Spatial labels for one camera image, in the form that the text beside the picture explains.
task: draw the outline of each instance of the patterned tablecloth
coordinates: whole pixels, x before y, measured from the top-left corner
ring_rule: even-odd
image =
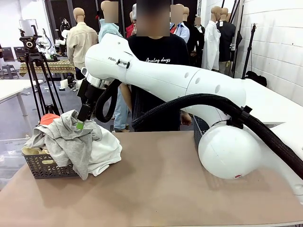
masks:
[[[51,70],[51,73],[72,73],[76,74],[75,66],[71,64],[68,60],[60,60],[56,62],[48,62],[48,66]],[[37,67],[36,64],[34,64],[36,73],[43,73],[41,67]],[[27,73],[27,65],[25,62],[21,63],[20,65],[20,75],[24,76]]]

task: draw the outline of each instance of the stool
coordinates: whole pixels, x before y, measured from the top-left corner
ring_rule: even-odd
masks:
[[[6,76],[4,75],[4,70],[6,70],[8,72],[7,76],[10,78],[10,79],[13,79],[13,76],[18,76],[19,78],[19,75],[17,74],[17,71],[15,70],[15,67],[13,65],[4,65],[2,66],[2,75],[3,75],[3,78]]]

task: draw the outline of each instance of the black basket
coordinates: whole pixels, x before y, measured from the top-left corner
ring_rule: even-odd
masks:
[[[201,118],[194,116],[194,140],[195,146],[198,150],[199,142],[206,131],[209,130],[208,124]]]
[[[72,169],[72,164],[65,167],[59,167],[48,154],[23,156],[35,179],[79,176]]]

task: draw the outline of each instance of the beige shirt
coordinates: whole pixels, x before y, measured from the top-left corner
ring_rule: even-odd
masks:
[[[85,54],[87,50],[98,43],[98,35],[94,29],[88,27],[84,22],[79,22],[77,26],[71,28],[67,36],[66,47],[67,56],[75,67],[82,69],[85,67]]]

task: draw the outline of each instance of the teal shirt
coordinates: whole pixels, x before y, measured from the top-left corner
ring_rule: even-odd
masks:
[[[119,32],[119,26],[115,25],[114,23],[105,23],[104,19],[100,20],[101,29],[99,32],[99,43],[101,42],[103,36],[107,33],[118,35],[120,37],[123,37]]]

